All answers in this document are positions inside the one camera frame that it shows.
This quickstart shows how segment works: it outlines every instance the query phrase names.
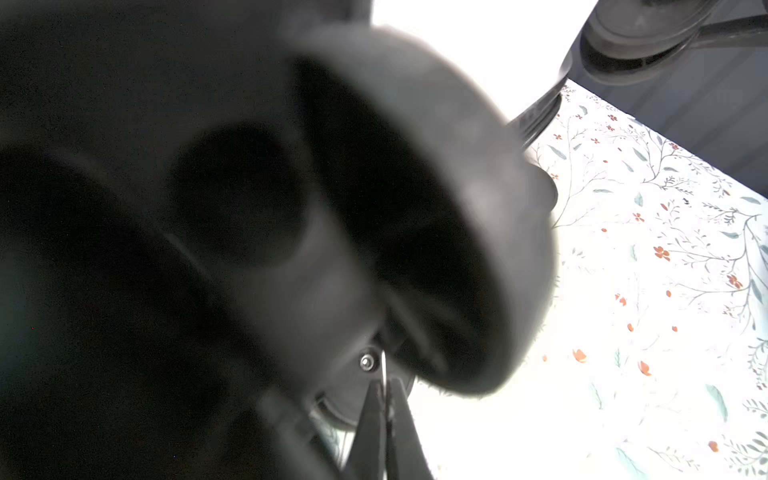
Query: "white floral surface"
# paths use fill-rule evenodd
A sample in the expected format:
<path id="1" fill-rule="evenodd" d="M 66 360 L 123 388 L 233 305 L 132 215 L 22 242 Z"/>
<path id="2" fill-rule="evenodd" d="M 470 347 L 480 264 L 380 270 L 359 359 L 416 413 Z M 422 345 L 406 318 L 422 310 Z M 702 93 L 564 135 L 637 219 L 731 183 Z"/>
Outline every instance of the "white floral surface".
<path id="1" fill-rule="evenodd" d="M 550 310 L 494 395 L 417 382 L 435 477 L 768 478 L 768 200 L 573 82 L 563 97 L 527 152 L 559 192 Z"/>

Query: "dark gray wall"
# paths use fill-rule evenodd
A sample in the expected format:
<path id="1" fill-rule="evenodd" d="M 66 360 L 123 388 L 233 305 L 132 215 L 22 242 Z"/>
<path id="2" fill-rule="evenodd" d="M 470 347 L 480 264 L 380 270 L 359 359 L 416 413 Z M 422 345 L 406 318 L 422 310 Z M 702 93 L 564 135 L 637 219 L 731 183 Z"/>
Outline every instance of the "dark gray wall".
<path id="1" fill-rule="evenodd" d="M 710 22 L 763 13 L 760 0 L 725 0 Z M 660 77 L 608 87 L 584 72 L 577 45 L 573 81 L 768 196 L 768 48 L 690 51 Z"/>

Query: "floral tablecloth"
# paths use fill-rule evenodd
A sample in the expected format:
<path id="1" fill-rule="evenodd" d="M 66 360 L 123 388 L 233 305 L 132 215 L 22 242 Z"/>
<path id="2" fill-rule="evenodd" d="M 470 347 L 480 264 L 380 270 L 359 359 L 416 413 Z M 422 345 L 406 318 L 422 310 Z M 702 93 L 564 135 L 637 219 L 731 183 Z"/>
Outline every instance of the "floral tablecloth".
<path id="1" fill-rule="evenodd" d="M 558 186 L 558 271 L 483 399 L 417 382 L 453 478 L 768 478 L 768 200 L 569 81 L 527 152 Z M 351 434 L 333 433 L 339 461 Z"/>

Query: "orange flower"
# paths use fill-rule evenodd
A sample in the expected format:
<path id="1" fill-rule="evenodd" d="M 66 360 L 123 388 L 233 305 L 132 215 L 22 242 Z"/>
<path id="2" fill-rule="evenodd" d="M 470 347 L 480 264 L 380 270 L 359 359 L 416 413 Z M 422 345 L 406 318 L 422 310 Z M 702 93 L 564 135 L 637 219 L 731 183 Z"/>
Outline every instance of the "orange flower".
<path id="1" fill-rule="evenodd" d="M 581 351 L 581 349 L 579 349 L 579 350 L 576 350 L 576 351 L 574 352 L 574 358 L 575 358 L 575 359 L 576 359 L 576 361 L 577 361 L 577 362 L 579 362 L 579 363 L 584 363 L 584 362 L 586 362 L 586 361 L 587 361 L 587 356 L 584 354 L 584 352 L 582 352 L 582 351 Z"/>
<path id="2" fill-rule="evenodd" d="M 646 362 L 640 362 L 637 364 L 637 366 L 640 367 L 640 371 L 645 376 L 650 376 L 650 373 L 648 373 L 648 370 L 650 370 L 650 367 Z"/>
<path id="3" fill-rule="evenodd" d="M 728 275 L 728 283 L 735 286 L 736 288 L 741 288 L 743 286 L 741 282 L 736 278 L 736 275 Z"/>
<path id="4" fill-rule="evenodd" d="M 659 258 L 665 259 L 667 262 L 670 262 L 670 253 L 667 252 L 663 247 L 654 247 L 654 250 L 656 250 L 655 255 Z"/>

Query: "bolt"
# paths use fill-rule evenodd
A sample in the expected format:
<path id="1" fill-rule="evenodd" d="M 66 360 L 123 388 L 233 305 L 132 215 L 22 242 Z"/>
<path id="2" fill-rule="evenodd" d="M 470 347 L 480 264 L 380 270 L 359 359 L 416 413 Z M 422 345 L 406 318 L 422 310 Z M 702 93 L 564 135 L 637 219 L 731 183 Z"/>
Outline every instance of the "bolt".
<path id="1" fill-rule="evenodd" d="M 364 353 L 360 357 L 360 368 L 363 370 L 363 372 L 370 372 L 373 370 L 375 364 L 376 361 L 374 360 L 373 355 L 370 353 Z"/>

